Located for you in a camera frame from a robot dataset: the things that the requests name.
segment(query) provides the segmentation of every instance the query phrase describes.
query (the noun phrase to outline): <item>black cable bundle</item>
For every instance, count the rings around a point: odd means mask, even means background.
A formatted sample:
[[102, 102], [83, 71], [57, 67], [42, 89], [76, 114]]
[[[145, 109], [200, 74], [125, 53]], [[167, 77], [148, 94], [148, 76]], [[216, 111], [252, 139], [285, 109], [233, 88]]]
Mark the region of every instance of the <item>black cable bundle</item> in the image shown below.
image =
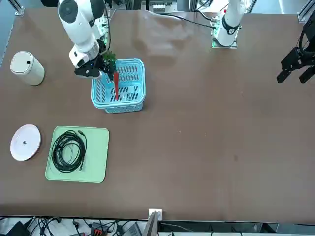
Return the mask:
[[[81, 137], [73, 130], [68, 130], [61, 134], [54, 142], [52, 148], [52, 161], [56, 169], [62, 173], [70, 173], [75, 171], [78, 167], [82, 170], [85, 153], [87, 151], [88, 141], [87, 137], [81, 130], [78, 133], [83, 135], [85, 138], [85, 144]], [[63, 158], [63, 150], [69, 145], [75, 145], [79, 148], [76, 157], [67, 162]]]

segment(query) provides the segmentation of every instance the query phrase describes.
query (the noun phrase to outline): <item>blue basket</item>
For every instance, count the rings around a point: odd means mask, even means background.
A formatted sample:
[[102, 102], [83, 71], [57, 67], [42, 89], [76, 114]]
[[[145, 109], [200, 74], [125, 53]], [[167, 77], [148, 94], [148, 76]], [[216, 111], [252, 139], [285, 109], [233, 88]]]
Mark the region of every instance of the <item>blue basket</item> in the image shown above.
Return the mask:
[[115, 84], [107, 75], [92, 80], [91, 100], [96, 108], [107, 113], [137, 112], [146, 97], [144, 64], [139, 59], [119, 59], [119, 97], [116, 100]]

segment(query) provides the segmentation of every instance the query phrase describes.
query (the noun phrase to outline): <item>brown table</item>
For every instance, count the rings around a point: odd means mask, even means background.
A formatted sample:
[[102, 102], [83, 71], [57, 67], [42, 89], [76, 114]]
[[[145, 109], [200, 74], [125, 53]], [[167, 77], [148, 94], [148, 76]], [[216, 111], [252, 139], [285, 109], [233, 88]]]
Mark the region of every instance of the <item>brown table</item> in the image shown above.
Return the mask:
[[[147, 218], [161, 208], [172, 220], [314, 223], [315, 81], [300, 84], [301, 72], [276, 81], [302, 25], [295, 15], [250, 14], [242, 26], [238, 50], [211, 50], [207, 28], [117, 11], [112, 50], [143, 60], [147, 97], [141, 112], [109, 115], [92, 105], [91, 81], [74, 75], [56, 9], [27, 9], [0, 69], [0, 213]], [[10, 72], [19, 50], [44, 65], [40, 86]], [[43, 140], [17, 162], [9, 143], [26, 123]], [[46, 180], [57, 125], [110, 130], [103, 183]]]

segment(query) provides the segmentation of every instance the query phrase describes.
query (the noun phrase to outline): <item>cable connector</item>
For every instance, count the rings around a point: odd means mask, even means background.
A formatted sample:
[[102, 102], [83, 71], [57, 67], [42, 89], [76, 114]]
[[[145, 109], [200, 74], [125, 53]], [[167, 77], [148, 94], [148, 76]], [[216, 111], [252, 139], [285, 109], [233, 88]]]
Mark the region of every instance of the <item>cable connector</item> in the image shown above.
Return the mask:
[[79, 227], [80, 227], [80, 224], [77, 222], [77, 221], [72, 221], [72, 224], [74, 225], [74, 227], [76, 228], [76, 229], [78, 229]]

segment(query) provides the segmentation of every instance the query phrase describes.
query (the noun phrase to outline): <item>floor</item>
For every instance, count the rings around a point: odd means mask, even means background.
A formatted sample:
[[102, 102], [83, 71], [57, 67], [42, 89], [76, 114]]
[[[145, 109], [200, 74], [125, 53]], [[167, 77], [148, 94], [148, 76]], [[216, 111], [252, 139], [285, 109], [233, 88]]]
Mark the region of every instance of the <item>floor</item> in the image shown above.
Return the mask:
[[[40, 235], [40, 228], [38, 227], [38, 219], [34, 218], [5, 218], [1, 220], [0, 217], [0, 235], [6, 234], [10, 229], [18, 222], [21, 221], [25, 224], [28, 220], [31, 219], [31, 224], [28, 227], [30, 232], [33, 231], [33, 236]], [[85, 233], [88, 235], [91, 232], [88, 224], [93, 222], [99, 223], [99, 219], [75, 219], [78, 223], [79, 233]], [[52, 235], [48, 233], [46, 229], [45, 233], [47, 236], [71, 236], [77, 235], [77, 231], [73, 225], [73, 219], [63, 218], [61, 222], [52, 221], [49, 224], [49, 228], [52, 232]], [[116, 235], [118, 225], [123, 227], [123, 231], [126, 232], [135, 222], [137, 222], [141, 232], [144, 232], [146, 227], [146, 221], [119, 221], [115, 224], [112, 224], [112, 220], [101, 220], [102, 224], [107, 224], [110, 227], [110, 233], [108, 236]], [[289, 235], [315, 235], [315, 226], [305, 226], [305, 225], [295, 225], [295, 224], [264, 224], [268, 225], [271, 230], [278, 234], [283, 234], [281, 236]], [[266, 230], [266, 226], [263, 226], [262, 223], [250, 223], [250, 222], [184, 222], [184, 221], [162, 221], [158, 226], [159, 236], [170, 236], [171, 232], [175, 232], [175, 236], [201, 236], [200, 233], [203, 233], [205, 236], [266, 236], [266, 233], [271, 233], [269, 230]]]

